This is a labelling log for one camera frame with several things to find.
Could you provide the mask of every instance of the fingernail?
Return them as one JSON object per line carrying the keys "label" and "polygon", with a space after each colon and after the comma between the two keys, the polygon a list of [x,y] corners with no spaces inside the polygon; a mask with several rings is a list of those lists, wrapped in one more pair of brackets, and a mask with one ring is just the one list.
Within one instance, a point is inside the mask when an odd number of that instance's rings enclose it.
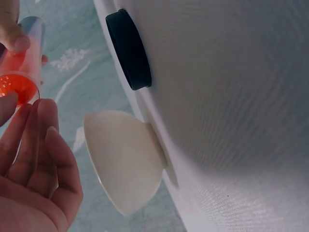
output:
{"label": "fingernail", "polygon": [[49,128],[47,129],[47,132],[49,132],[49,131],[55,131],[55,132],[58,133],[57,129],[56,129],[55,127],[53,127],[53,126],[51,126],[51,127],[49,127]]}
{"label": "fingernail", "polygon": [[15,41],[15,49],[17,52],[25,51],[29,48],[30,46],[30,41],[27,37],[21,36],[18,37]]}

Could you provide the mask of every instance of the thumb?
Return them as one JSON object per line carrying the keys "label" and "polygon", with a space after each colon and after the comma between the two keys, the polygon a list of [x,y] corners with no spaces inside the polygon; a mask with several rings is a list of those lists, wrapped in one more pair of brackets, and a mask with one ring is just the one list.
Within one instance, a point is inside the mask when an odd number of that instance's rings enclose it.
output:
{"label": "thumb", "polygon": [[16,53],[26,51],[30,47],[29,38],[10,14],[3,15],[0,19],[0,43]]}
{"label": "thumb", "polygon": [[18,94],[10,92],[0,98],[0,126],[3,126],[14,114],[17,106]]}

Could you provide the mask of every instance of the finger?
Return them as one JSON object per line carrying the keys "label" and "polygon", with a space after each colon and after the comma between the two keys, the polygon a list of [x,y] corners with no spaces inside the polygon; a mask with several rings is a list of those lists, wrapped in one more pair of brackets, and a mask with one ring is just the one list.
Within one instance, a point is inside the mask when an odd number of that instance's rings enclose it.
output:
{"label": "finger", "polygon": [[16,23],[14,14],[2,12],[0,14],[0,43],[9,51],[16,53],[26,51],[30,47],[30,40]]}
{"label": "finger", "polygon": [[83,200],[77,163],[69,146],[55,128],[48,129],[45,141],[56,163],[59,184],[51,200],[64,212],[70,225]]}
{"label": "finger", "polygon": [[42,65],[45,66],[48,63],[48,57],[46,55],[42,56]]}
{"label": "finger", "polygon": [[29,191],[21,185],[12,183],[6,178],[0,181],[0,197],[10,199],[45,214],[52,222],[46,226],[49,231],[64,232],[69,229],[64,213],[52,201]]}
{"label": "finger", "polygon": [[27,185],[37,166],[39,151],[38,105],[39,101],[36,101],[31,108],[17,158],[7,173],[8,179],[23,186]]}
{"label": "finger", "polygon": [[15,112],[17,106],[18,94],[10,92],[0,98],[0,126],[3,126]]}
{"label": "finger", "polygon": [[16,157],[30,110],[29,104],[20,107],[0,139],[0,175],[2,176],[7,174]]}
{"label": "finger", "polygon": [[58,109],[53,100],[42,99],[38,106],[39,152],[37,168],[27,188],[49,198],[58,185],[56,165],[45,144],[46,131],[50,126],[58,129]]}

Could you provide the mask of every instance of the red liquid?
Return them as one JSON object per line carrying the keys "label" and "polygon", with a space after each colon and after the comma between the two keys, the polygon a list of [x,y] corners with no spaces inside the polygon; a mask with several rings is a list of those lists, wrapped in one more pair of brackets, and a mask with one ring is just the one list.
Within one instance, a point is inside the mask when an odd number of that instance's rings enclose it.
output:
{"label": "red liquid", "polygon": [[18,105],[28,103],[38,91],[36,84],[28,77],[40,78],[41,46],[37,40],[30,37],[31,46],[23,53],[14,54],[6,51],[0,64],[0,97],[10,91],[18,94]]}
{"label": "red liquid", "polygon": [[28,103],[38,91],[37,86],[27,77],[18,74],[8,74],[0,77],[0,97],[10,91],[18,94],[17,106]]}

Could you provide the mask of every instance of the clear plastic cup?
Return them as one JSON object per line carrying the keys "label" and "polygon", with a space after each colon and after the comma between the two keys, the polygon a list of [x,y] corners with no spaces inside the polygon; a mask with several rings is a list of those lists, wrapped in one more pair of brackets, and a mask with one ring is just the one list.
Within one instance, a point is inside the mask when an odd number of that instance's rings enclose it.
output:
{"label": "clear plastic cup", "polygon": [[18,54],[5,49],[0,58],[0,97],[15,91],[18,94],[17,106],[40,98],[42,47],[45,35],[45,25],[38,17],[26,17],[19,25],[30,39],[30,48]]}

